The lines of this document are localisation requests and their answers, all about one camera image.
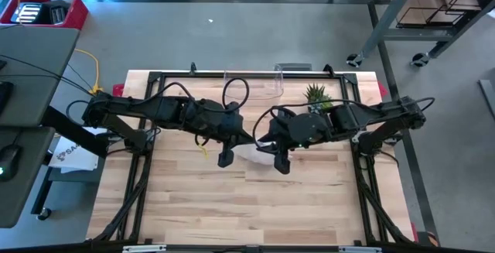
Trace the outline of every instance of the white paper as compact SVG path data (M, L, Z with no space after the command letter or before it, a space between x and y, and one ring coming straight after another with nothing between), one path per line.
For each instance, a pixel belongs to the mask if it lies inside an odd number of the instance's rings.
M104 128L84 128L93 134L106 132ZM60 137L59 143L53 152L49 162L50 167L63 168L61 173L73 172L75 170L92 171L98 167L98 156L83 149L80 145Z

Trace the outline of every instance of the computer mouse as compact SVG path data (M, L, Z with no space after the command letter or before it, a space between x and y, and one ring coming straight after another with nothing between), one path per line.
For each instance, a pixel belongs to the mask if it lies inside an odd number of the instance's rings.
M19 168L20 145L6 145L0 149L0 182L13 178Z

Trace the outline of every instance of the concrete floor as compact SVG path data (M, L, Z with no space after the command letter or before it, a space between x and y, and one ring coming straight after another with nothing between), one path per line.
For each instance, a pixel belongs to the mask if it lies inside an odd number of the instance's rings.
M312 63L314 70L329 63L336 70L355 71L344 60L358 52L372 30L365 5L88 2L86 6L90 15L77 47L98 57L101 86L107 91L125 81L127 70L185 70L191 61L200 70L269 70L274 63L299 62ZM477 81L495 79L495 19L481 19L427 67L408 65L415 53L426 52L433 44L393 42L387 47L401 94L437 99L425 113L425 127L412 135L439 238L446 247L493 251L495 121ZM70 63L93 83L91 59L74 54ZM360 69L375 71L386 84L376 50ZM65 76L82 83L70 69ZM70 101L81 98L82 93L61 84L52 106L65 110ZM421 230L401 145L396 153L411 219ZM40 170L19 223L0 230L0 248L84 239L97 187L54 183L46 203L55 210L53 216L36 221L29 210L44 171Z

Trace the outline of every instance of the caster wheel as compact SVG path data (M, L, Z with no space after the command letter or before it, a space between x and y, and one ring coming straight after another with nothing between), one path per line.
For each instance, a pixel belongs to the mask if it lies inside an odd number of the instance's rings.
M52 210L51 210L51 209L49 209L49 208L44 207L44 208L41 210L41 214L40 214L40 215L38 215L38 216L36 217L36 219L37 219L37 220L39 220L39 221L44 221L44 220L46 220L48 217L50 217L50 215L51 215L51 214L52 214Z
M352 67L358 68L362 64L363 61L362 60L356 61L356 58L357 58L357 54L350 54L347 57L346 63Z
M425 53L417 53L412 57L411 65L415 67L424 67L430 61L430 57Z

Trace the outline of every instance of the red crate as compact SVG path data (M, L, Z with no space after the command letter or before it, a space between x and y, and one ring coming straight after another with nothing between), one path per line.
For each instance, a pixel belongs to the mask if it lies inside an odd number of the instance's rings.
M50 0L21 0L21 2L48 2ZM15 10L19 7L18 0L10 0L9 5L5 8L0 17L0 25L15 24L10 21ZM62 24L46 25L46 24L26 24L26 26L37 27L53 27L53 28L74 28L81 30L87 17L87 8L81 0L73 0L70 5L69 12Z

